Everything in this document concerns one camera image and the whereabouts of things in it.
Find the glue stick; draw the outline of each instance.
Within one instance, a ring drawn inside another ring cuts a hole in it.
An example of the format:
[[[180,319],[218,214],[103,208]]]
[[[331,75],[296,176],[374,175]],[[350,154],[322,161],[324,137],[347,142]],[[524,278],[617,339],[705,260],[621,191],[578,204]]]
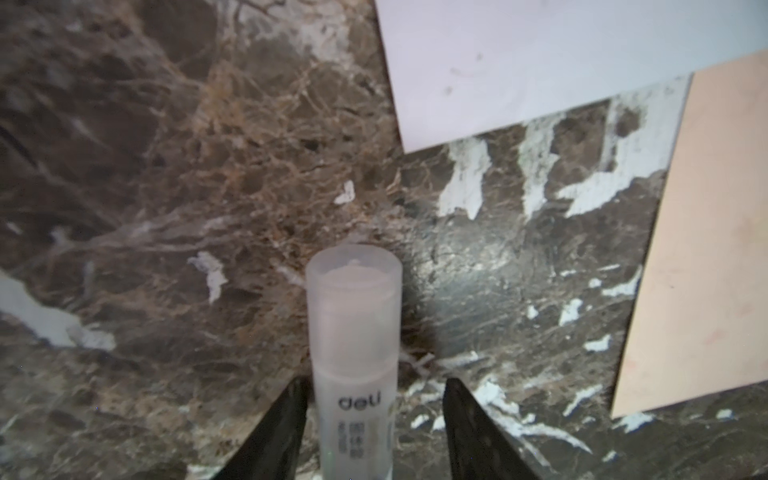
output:
[[[306,267],[323,480],[392,477],[402,264],[342,245]]]

